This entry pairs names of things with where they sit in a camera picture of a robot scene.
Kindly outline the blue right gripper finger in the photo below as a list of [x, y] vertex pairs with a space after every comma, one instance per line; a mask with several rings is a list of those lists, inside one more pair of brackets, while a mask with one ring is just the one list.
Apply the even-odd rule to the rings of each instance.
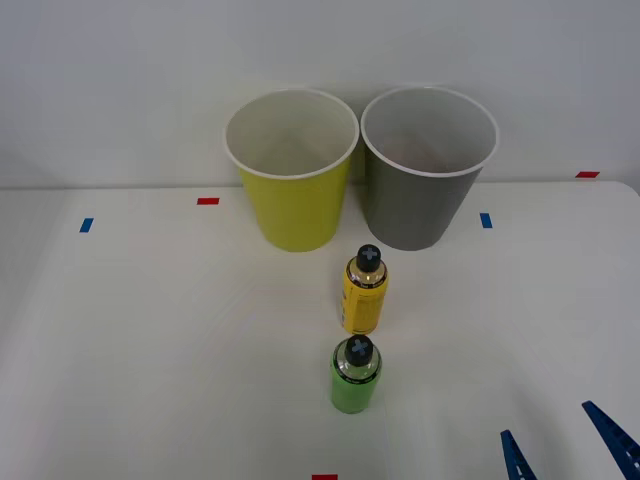
[[639, 444], [592, 401], [582, 404], [626, 480], [639, 480]]
[[509, 480], [536, 480], [537, 477], [509, 430], [500, 433], [503, 455]]

